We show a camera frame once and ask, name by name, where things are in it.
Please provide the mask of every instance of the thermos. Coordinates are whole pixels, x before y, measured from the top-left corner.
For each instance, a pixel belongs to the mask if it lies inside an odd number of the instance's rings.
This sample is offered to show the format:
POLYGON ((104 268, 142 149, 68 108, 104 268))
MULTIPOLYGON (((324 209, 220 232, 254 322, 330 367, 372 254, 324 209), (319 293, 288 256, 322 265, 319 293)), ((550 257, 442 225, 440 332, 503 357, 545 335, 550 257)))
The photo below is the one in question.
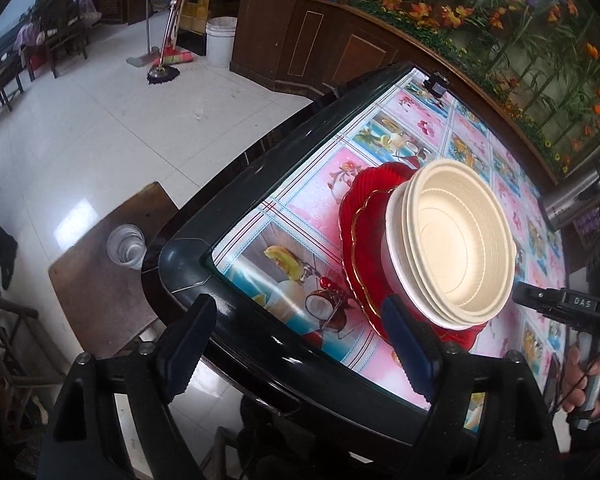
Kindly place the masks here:
POLYGON ((554 231, 573 222, 600 200, 600 158, 583 165, 540 199, 547 225, 554 231))

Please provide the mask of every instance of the wooden door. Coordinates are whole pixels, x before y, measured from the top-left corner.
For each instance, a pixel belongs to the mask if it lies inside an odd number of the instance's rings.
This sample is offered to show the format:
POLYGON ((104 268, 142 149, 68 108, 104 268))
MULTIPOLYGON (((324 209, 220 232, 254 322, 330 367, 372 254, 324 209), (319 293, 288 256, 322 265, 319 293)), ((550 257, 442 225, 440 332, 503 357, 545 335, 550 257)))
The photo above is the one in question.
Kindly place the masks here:
POLYGON ((289 23, 277 79, 318 93, 331 58, 339 9, 322 1, 298 0, 289 23))
POLYGON ((232 64, 275 79, 296 0, 240 0, 232 64))
POLYGON ((331 57, 331 67, 325 75, 327 85, 337 86, 351 81, 379 66, 394 62, 399 50, 399 40, 384 38, 378 28, 370 30, 368 24, 357 16, 345 15, 346 23, 331 57))

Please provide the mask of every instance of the flower mural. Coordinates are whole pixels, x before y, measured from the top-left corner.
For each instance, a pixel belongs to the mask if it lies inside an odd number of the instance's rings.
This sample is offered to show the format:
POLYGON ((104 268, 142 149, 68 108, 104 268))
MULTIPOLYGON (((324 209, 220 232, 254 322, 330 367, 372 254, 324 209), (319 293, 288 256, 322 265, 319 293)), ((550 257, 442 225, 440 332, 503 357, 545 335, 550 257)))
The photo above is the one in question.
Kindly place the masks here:
POLYGON ((460 17, 456 16, 456 14, 449 6, 442 7, 442 12, 440 12, 440 15, 443 19, 442 24, 445 27, 458 28, 460 27, 460 25, 462 25, 462 20, 460 19, 460 17))
POLYGON ((478 84, 556 175, 600 142, 600 17, 588 0, 352 4, 413 36, 478 84))
POLYGON ((596 49, 595 46, 593 46, 590 43, 587 43, 587 53, 593 58, 593 59, 598 59, 598 57, 600 56, 600 54, 598 53, 598 50, 596 49))

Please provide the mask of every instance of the white bucket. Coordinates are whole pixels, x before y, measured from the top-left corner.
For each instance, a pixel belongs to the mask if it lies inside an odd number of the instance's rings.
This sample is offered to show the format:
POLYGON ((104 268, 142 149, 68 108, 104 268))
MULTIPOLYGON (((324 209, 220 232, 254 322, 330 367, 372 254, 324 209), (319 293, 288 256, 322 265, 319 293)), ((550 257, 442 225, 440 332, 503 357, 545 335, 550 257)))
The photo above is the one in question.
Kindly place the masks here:
POLYGON ((226 68, 234 51, 235 25, 238 18, 222 16, 206 22, 206 60, 209 65, 226 68))

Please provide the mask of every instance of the mop head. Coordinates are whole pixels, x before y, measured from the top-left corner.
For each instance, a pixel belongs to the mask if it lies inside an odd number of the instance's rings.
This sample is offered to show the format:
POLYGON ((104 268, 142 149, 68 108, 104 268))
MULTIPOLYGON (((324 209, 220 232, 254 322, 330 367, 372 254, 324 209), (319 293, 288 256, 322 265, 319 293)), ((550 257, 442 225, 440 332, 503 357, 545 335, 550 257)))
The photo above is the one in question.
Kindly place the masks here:
MULTIPOLYGON (((194 60, 194 56, 192 52, 188 50, 177 50, 172 46, 168 46, 164 49, 164 60, 162 64, 164 65, 177 65, 179 63, 190 63, 194 60)), ((160 64, 160 59, 156 59, 154 61, 154 66, 158 66, 160 64)))
POLYGON ((172 81, 180 75, 180 70, 174 66, 152 66, 146 75, 150 85, 172 81))

